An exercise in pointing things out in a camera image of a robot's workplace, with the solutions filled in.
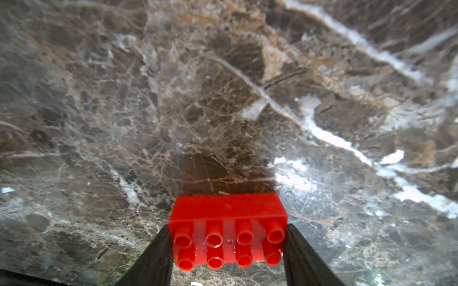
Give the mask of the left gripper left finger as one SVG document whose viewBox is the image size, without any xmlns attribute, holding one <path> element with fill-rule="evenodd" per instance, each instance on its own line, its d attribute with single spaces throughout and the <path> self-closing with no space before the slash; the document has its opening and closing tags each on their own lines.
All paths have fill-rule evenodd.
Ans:
<svg viewBox="0 0 458 286">
<path fill-rule="evenodd" d="M 174 253 L 168 225 L 164 225 L 116 286 L 169 286 Z"/>
</svg>

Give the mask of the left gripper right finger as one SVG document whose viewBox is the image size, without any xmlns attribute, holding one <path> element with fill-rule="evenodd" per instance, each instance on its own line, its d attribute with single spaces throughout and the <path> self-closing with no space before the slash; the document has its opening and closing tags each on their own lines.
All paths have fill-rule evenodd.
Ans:
<svg viewBox="0 0 458 286">
<path fill-rule="evenodd" d="M 288 224 L 283 248 L 288 286 L 344 286 L 304 236 Z"/>
</svg>

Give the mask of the red long lego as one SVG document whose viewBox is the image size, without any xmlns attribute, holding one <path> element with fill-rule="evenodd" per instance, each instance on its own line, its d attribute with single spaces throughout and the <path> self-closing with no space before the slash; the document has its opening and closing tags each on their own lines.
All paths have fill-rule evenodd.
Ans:
<svg viewBox="0 0 458 286">
<path fill-rule="evenodd" d="M 179 197 L 168 222 L 175 264 L 184 272 L 197 265 L 277 266 L 287 223 L 276 193 Z"/>
</svg>

